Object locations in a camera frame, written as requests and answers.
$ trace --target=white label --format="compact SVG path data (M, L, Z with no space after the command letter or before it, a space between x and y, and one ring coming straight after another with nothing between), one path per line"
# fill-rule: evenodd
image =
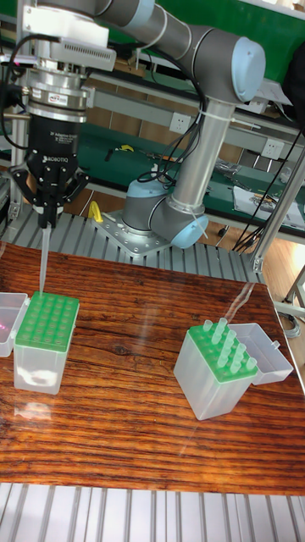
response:
M68 96L65 96L64 94L54 94L53 92L49 92L47 101L49 103L55 103L58 105L68 105Z
M32 88L32 96L34 98L41 98L42 97L42 91L38 88Z

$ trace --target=blue joint cap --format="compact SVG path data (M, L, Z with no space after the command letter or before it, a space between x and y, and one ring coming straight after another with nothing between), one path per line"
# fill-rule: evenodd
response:
M266 58L263 48L255 41L241 37L234 47L231 71L236 96L249 102L263 81Z
M128 197L156 197L165 196L166 190L158 180L149 180L147 183L139 183L133 180L128 188Z
M207 226L208 219L205 214L203 214L201 217L198 217L197 220L193 220L181 230L179 234L172 239L172 245L178 246L179 248L188 248L198 241L199 237L202 235L202 230L205 230Z
M134 16L124 30L130 31L144 26L153 15L153 8L154 0L140 0Z

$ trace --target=metal base plate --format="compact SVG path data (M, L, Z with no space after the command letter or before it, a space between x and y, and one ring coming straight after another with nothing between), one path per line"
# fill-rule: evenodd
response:
M123 211L103 214L103 222L95 222L100 233L111 238L122 250L132 257L146 256L170 246L170 243L153 231L139 233L123 222Z

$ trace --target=green wall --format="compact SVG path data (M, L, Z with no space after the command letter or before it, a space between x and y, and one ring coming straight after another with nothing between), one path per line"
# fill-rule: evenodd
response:
M17 0L0 0L0 13L16 17Z
M279 82L284 79L293 52L305 41L305 20L240 0L158 0L158 3L186 23L215 26L257 41L266 53L265 76ZM16 11L17 0L0 0L1 13L14 16Z

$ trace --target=yellow object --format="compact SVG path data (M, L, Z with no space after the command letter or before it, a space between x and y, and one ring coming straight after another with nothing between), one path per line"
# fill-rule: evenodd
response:
M119 151L132 151L134 152L135 149L131 147L130 145L121 145L119 148Z
M90 207L89 207L88 217L94 218L96 222L103 222L101 211L99 210L99 206L97 205L97 202L91 202Z

